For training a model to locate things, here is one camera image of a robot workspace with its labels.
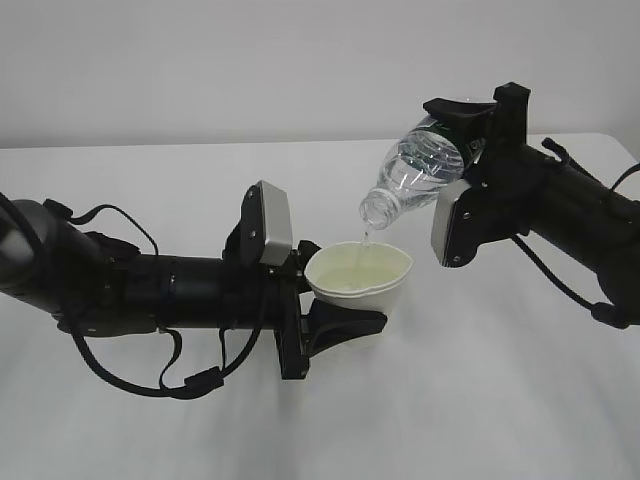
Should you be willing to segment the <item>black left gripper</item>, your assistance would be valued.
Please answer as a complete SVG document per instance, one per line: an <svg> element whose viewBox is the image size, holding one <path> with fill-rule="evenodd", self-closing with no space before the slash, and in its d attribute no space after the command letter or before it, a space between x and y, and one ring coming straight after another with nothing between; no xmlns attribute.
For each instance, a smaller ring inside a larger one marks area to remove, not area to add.
<svg viewBox="0 0 640 480"><path fill-rule="evenodd" d="M274 333L281 378L302 380L310 361L323 351L351 340L382 332L388 317L378 311L348 309L315 299L307 313L307 346L300 295L311 291L305 269L321 247L310 240L300 240L280 267L262 264L245 266L240 259L240 228L228 236L223 259L236 266L240 276L240 313L235 328L249 328L251 334L240 353L221 367L223 376L239 368L255 347L263 330Z"/></svg>

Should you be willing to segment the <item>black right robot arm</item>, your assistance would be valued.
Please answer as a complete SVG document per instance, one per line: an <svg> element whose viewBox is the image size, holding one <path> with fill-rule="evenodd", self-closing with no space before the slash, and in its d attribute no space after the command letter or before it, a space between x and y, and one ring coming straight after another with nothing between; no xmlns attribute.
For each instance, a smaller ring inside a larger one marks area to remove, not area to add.
<svg viewBox="0 0 640 480"><path fill-rule="evenodd" d="M512 240L565 295L616 329L639 323L639 203L606 186L550 138L527 142L531 91L514 82L490 102L434 98L424 110L453 145L480 140L476 160L437 199L431 245L448 268L469 264L480 246ZM606 296L590 302L564 284L524 243L535 232L592 271Z"/></svg>

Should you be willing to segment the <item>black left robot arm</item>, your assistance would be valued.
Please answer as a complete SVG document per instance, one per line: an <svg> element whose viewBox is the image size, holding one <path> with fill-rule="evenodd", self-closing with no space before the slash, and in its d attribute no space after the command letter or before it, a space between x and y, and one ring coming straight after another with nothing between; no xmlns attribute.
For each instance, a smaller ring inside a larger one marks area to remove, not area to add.
<svg viewBox="0 0 640 480"><path fill-rule="evenodd" d="M283 192L249 188L240 219L218 258L144 254L86 225L94 211L75 216L47 200L1 203L1 290L50 314L58 328L109 338L179 329L273 332L281 376L306 376L316 354L381 332L378 307L357 309L314 300L304 269L317 253L307 240L274 241L291 230Z"/></svg>

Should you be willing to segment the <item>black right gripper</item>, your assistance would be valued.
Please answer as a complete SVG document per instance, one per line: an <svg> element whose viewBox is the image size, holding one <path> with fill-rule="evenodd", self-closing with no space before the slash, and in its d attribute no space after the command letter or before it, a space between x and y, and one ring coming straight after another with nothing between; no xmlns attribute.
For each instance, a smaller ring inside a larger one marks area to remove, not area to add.
<svg viewBox="0 0 640 480"><path fill-rule="evenodd" d="M549 160L526 140L530 95L529 88L508 82L495 88L491 102L437 97L423 103L423 130L458 147L483 149L464 174L464 240L506 240L532 229Z"/></svg>

